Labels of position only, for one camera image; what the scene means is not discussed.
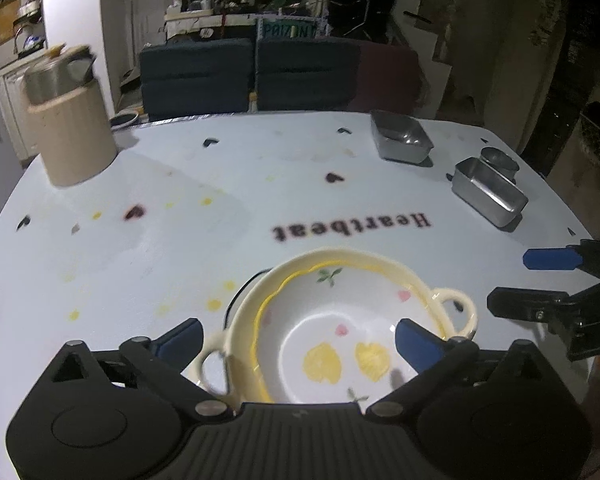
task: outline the metal bowl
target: metal bowl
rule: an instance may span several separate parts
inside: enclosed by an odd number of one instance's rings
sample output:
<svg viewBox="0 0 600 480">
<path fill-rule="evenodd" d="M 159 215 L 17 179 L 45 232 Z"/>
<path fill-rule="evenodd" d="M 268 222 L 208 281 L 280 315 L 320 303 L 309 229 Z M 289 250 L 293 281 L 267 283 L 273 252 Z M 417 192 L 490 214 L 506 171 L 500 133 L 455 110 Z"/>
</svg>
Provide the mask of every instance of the metal bowl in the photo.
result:
<svg viewBox="0 0 600 480">
<path fill-rule="evenodd" d="M 413 117 L 373 110 L 371 122 L 378 153 L 386 160 L 421 164 L 433 149 L 433 142 Z"/>
<path fill-rule="evenodd" d="M 529 202 L 512 181 L 475 157 L 456 164 L 452 190 L 500 228 L 513 222 Z"/>
<path fill-rule="evenodd" d="M 513 180 L 520 170 L 518 163 L 498 148 L 491 146 L 483 148 L 480 152 L 480 158 L 509 180 Z"/>
</svg>

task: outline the red heart sticker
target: red heart sticker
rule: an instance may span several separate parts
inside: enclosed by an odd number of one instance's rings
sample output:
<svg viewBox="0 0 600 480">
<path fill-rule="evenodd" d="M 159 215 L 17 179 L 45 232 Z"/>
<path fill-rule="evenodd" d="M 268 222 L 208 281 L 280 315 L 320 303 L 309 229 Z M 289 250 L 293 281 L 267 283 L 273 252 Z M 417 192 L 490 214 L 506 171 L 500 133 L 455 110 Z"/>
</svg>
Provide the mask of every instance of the red heart sticker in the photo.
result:
<svg viewBox="0 0 600 480">
<path fill-rule="evenodd" d="M 340 323 L 336 327 L 336 336 L 343 337 L 343 336 L 347 335 L 348 333 L 349 333 L 349 329 L 346 326 L 344 326 L 342 323 Z"/>
</svg>

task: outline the sign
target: sign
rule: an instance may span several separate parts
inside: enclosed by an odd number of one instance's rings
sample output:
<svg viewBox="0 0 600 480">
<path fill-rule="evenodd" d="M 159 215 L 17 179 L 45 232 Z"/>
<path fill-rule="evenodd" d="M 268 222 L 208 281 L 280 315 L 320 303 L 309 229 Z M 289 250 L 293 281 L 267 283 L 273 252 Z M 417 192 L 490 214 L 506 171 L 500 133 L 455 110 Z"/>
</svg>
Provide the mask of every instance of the sign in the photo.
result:
<svg viewBox="0 0 600 480">
<path fill-rule="evenodd" d="M 262 20 L 263 38 L 314 38 L 317 30 L 315 22 L 305 20 Z"/>
<path fill-rule="evenodd" d="M 323 235 L 329 231 L 351 236 L 361 234 L 375 229 L 391 228 L 394 226 L 413 226 L 422 229 L 431 227 L 431 224 L 423 213 L 400 214 L 394 216 L 367 216 L 362 220 L 359 218 L 336 219 L 327 222 L 308 222 L 289 226 L 276 226 L 271 231 L 273 237 L 279 242 L 285 242 L 287 238 L 304 238 L 309 232 L 314 235 Z"/>
</svg>

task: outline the metal pot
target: metal pot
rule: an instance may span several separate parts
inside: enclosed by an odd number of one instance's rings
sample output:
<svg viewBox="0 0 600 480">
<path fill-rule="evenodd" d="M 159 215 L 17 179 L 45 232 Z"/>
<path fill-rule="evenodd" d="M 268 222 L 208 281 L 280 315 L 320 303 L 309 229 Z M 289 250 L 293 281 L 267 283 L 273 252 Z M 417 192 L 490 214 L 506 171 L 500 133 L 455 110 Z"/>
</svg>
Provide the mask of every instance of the metal pot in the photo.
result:
<svg viewBox="0 0 600 480">
<path fill-rule="evenodd" d="M 25 72 L 25 90 L 32 105 L 51 101 L 93 80 L 95 56 L 89 47 L 76 46 L 61 54 L 63 48 L 50 48 L 45 59 Z"/>
<path fill-rule="evenodd" d="M 480 152 L 480 158 L 509 180 L 513 180 L 520 170 L 518 163 L 502 150 L 487 146 Z"/>
</svg>

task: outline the beige container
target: beige container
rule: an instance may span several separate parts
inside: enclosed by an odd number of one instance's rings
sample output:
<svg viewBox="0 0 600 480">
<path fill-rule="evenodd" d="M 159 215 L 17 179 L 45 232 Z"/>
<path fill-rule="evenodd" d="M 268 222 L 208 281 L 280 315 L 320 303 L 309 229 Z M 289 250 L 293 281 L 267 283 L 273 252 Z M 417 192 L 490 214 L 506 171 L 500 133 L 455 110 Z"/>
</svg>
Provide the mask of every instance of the beige container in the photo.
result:
<svg viewBox="0 0 600 480">
<path fill-rule="evenodd" d="M 118 148 L 88 47 L 54 53 L 27 71 L 25 85 L 46 173 L 52 184 L 65 187 L 99 174 Z"/>
</svg>

